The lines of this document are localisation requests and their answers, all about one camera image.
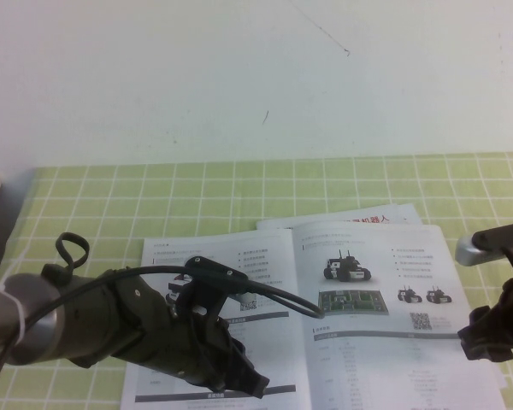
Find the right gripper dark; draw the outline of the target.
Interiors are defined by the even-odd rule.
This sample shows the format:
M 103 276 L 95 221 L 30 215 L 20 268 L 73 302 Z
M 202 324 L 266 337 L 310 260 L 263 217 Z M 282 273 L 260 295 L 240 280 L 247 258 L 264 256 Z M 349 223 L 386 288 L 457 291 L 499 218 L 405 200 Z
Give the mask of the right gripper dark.
M 468 360 L 502 363 L 513 360 L 513 278 L 503 285 L 498 302 L 476 308 L 469 316 L 471 329 L 457 332 Z

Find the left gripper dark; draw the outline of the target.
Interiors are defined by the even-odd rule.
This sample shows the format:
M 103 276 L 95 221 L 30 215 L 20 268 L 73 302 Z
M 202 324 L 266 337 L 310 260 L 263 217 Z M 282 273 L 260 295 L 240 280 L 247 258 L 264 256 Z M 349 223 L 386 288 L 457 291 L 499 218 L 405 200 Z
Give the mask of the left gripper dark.
M 219 316 L 228 297 L 220 288 L 190 282 L 176 303 L 169 304 L 142 283 L 127 303 L 139 333 L 127 346 L 127 361 L 212 391 L 262 399 L 269 379 L 255 370 L 245 346 L 230 335 L 228 322 Z

